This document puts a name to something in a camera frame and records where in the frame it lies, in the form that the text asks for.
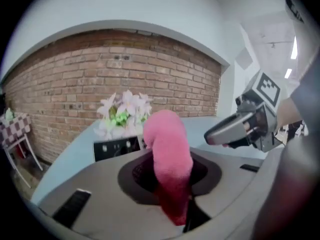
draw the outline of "black slot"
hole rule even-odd
[[[254,166],[254,165],[250,165],[250,164],[243,164],[240,166],[241,169],[244,169],[244,170],[247,170],[247,171],[250,171],[250,172],[254,172],[254,173],[257,173],[260,169],[260,167],[258,166]]]
[[[85,207],[90,196],[91,193],[78,189],[54,213],[52,216],[53,219],[70,229],[80,215],[82,209]]]

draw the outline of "ceiling light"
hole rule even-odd
[[[290,76],[290,74],[291,74],[291,71],[292,71],[292,69],[291,69],[291,68],[288,68],[288,70],[287,70],[286,73],[285,73],[284,78],[289,78],[289,76]]]
[[[291,59],[295,60],[297,58],[297,56],[298,56],[297,39],[296,39],[296,37],[294,37]]]

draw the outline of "white table leg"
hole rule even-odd
[[[18,175],[24,181],[24,183],[31,189],[31,186],[29,185],[29,183],[26,181],[26,179],[22,176],[22,174],[18,170],[18,168],[17,168],[15,162],[13,161],[10,153],[7,151],[7,149],[5,147],[3,149],[4,149],[4,152],[6,154],[6,157],[9,159],[9,162],[10,162],[11,166],[13,167],[13,169],[18,173]]]
[[[36,164],[39,166],[40,170],[43,171],[44,169],[42,168],[41,164],[39,163],[39,161],[38,161],[38,159],[37,159],[37,157],[36,157],[36,155],[35,155],[32,147],[31,147],[31,145],[30,145],[28,136],[27,136],[26,134],[24,134],[24,137],[25,137],[25,141],[26,141],[26,143],[27,143],[27,145],[28,145],[28,147],[29,147],[29,150],[30,150],[30,152],[31,152],[31,154],[32,154],[32,156],[33,156]]]
[[[23,157],[26,158],[26,154],[25,154],[24,150],[22,149],[20,142],[18,143],[18,145],[19,145],[19,148],[22,152]]]

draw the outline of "red brick wall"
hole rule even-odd
[[[220,77],[218,62],[181,42],[99,30],[36,51],[10,73],[3,89],[14,111],[30,114],[35,152],[53,162],[99,117],[99,101],[114,92],[148,94],[153,112],[212,116]]]

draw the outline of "flower arrangement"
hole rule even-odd
[[[148,118],[152,109],[148,95],[133,95],[127,90],[120,100],[115,99],[116,93],[101,100],[103,106],[97,112],[103,118],[99,129],[94,129],[95,133],[106,141],[142,134],[142,122]]]

